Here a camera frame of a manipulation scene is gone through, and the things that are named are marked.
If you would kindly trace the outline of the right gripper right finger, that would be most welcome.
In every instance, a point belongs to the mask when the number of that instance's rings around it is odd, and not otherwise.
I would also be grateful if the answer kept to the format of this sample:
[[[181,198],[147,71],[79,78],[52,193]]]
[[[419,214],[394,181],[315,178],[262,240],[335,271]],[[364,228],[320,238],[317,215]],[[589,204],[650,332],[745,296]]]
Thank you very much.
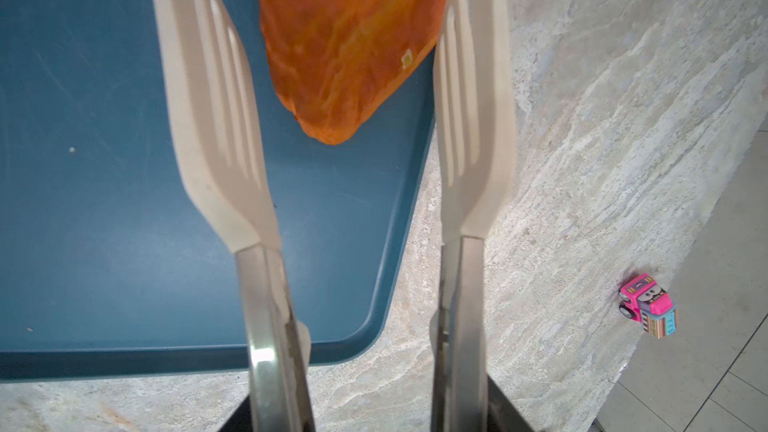
[[[488,384],[488,432],[533,432],[532,427],[523,418],[512,402],[497,386],[493,379],[487,377]]]

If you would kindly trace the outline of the reddish brown croissant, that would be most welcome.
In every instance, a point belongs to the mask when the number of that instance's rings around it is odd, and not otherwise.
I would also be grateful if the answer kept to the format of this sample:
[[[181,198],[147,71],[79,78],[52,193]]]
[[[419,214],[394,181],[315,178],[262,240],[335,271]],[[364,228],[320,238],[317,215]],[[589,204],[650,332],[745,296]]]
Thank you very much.
[[[446,0],[259,0],[270,75],[310,137],[338,145],[436,44]]]

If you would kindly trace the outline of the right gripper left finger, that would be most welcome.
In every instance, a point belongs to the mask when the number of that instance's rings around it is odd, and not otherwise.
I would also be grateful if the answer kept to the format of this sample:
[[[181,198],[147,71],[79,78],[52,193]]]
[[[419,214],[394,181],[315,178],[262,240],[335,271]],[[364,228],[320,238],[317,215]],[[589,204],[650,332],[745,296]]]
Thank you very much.
[[[250,396],[245,397],[220,427],[219,432],[252,432]]]

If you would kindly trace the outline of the metal tongs with white tips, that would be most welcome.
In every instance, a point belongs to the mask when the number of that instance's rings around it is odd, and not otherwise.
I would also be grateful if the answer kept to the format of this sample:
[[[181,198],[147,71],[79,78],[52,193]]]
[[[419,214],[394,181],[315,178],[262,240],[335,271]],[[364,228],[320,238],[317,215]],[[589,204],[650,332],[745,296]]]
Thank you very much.
[[[153,0],[184,188],[235,256],[252,431],[311,431],[309,344],[292,310],[251,69],[221,0]],[[431,427],[487,431],[484,242],[514,175],[506,0],[447,0],[434,62],[441,269]]]

